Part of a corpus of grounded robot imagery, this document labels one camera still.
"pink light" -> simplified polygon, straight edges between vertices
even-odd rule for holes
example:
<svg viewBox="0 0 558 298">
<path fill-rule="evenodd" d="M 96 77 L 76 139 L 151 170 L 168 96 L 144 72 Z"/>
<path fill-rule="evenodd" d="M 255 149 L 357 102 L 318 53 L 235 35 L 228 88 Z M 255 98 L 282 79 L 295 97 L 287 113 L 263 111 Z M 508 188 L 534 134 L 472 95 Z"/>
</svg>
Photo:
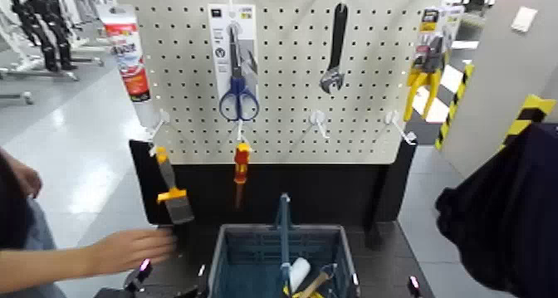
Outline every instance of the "pink light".
<svg viewBox="0 0 558 298">
<path fill-rule="evenodd" d="M 419 288 L 419 281 L 417 281 L 416 277 L 411 276 L 411 282 L 413 282 L 414 288 Z"/>
<path fill-rule="evenodd" d="M 149 259 L 145 259 L 143 262 L 141 262 L 141 266 L 139 267 L 139 270 L 145 271 L 148 265 L 149 265 Z"/>
</svg>

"scissors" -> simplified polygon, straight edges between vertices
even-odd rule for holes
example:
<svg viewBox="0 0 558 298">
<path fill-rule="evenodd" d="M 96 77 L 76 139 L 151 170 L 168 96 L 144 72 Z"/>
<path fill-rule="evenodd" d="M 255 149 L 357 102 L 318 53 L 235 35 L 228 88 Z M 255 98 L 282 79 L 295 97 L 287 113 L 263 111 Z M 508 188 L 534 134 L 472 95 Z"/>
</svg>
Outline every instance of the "scissors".
<svg viewBox="0 0 558 298">
<path fill-rule="evenodd" d="M 231 85 L 230 90 L 219 101 L 219 111 L 227 120 L 253 120 L 260 112 L 260 104 L 246 86 L 246 79 L 242 75 L 242 68 L 238 63 L 237 37 L 233 27 L 228 28 L 228 35 L 231 52 Z"/>
</svg>

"basket handle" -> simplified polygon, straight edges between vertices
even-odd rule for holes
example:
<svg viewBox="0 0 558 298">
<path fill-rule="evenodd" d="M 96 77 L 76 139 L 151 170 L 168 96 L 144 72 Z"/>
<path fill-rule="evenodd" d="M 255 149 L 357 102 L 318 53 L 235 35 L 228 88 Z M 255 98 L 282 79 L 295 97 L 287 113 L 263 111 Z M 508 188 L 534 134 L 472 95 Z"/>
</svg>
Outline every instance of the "basket handle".
<svg viewBox="0 0 558 298">
<path fill-rule="evenodd" d="M 281 230 L 281 274 L 283 284 L 286 284 L 286 291 L 289 298 L 292 297 L 291 292 L 291 261 L 289 260 L 289 230 L 292 229 L 291 211 L 289 202 L 291 199 L 287 193 L 281 195 L 279 210 L 275 219 L 275 229 Z"/>
</svg>

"wooden handle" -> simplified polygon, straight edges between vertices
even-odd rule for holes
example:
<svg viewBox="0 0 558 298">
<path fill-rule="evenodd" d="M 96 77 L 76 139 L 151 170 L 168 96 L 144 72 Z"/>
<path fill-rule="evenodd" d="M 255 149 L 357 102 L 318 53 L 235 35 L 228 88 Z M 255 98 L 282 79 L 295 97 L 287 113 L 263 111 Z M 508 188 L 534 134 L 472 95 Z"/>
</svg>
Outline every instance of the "wooden handle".
<svg viewBox="0 0 558 298">
<path fill-rule="evenodd" d="M 324 284 L 330 277 L 322 272 L 320 275 L 301 293 L 298 298 L 308 298 L 314 291 L 316 291 L 322 284 Z"/>
</svg>

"pliers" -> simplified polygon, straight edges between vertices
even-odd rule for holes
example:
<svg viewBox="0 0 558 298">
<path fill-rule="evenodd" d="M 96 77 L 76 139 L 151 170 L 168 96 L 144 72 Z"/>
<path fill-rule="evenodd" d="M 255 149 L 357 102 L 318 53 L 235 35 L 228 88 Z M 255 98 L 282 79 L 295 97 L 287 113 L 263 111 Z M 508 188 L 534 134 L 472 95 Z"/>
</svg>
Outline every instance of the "pliers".
<svg viewBox="0 0 558 298">
<path fill-rule="evenodd" d="M 429 45 L 429 51 L 424 59 L 424 64 L 416 71 L 412 71 L 407 79 L 407 86 L 411 87 L 409 96 L 407 97 L 407 106 L 405 107 L 404 121 L 409 121 L 413 115 L 413 101 L 417 95 L 420 86 L 430 85 L 430 96 L 424 106 L 423 119 L 426 120 L 430 106 L 434 102 L 434 98 L 438 96 L 438 88 L 442 80 L 442 70 L 444 54 L 443 37 L 435 37 Z"/>
</svg>

